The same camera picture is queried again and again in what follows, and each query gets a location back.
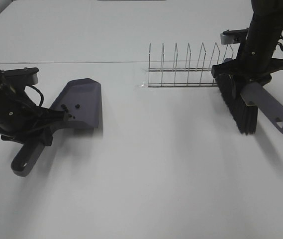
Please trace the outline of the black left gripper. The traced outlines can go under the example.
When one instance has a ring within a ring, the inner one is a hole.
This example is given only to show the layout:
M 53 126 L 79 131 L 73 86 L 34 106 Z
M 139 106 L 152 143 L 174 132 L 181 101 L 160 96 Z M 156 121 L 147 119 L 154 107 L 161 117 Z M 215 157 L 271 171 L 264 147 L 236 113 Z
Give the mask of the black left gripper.
M 64 121 L 64 111 L 37 106 L 29 98 L 0 94 L 0 135 L 3 140 L 51 146 L 51 123 Z

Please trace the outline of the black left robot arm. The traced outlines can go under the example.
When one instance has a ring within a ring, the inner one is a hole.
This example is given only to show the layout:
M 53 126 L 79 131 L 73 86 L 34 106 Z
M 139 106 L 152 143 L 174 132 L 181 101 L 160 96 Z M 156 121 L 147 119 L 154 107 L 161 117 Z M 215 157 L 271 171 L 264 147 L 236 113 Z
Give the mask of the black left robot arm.
M 50 127 L 66 119 L 63 111 L 56 111 L 33 102 L 25 92 L 38 83 L 37 67 L 0 69 L 0 135 L 3 140 L 25 144 L 34 139 L 51 146 L 53 133 Z

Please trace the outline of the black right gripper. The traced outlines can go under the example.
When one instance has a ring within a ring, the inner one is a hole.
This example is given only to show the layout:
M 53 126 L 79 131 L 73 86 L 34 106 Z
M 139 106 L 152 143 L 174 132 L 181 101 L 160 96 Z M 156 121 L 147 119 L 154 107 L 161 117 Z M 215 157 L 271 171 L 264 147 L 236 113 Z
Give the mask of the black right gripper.
M 235 75 L 236 80 L 259 80 L 283 70 L 283 59 L 273 58 L 276 39 L 248 37 L 240 44 L 236 59 L 213 65 L 213 77 Z

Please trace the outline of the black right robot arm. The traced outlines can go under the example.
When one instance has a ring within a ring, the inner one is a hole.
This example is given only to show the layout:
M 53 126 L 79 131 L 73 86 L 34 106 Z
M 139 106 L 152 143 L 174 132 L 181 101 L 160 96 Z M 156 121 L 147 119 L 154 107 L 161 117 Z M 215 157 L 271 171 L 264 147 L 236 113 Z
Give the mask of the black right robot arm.
M 253 0 L 251 4 L 249 28 L 222 32 L 222 44 L 239 43 L 240 47 L 234 60 L 212 66 L 213 77 L 236 75 L 256 80 L 283 70 L 283 59 L 273 58 L 283 31 L 283 0 Z

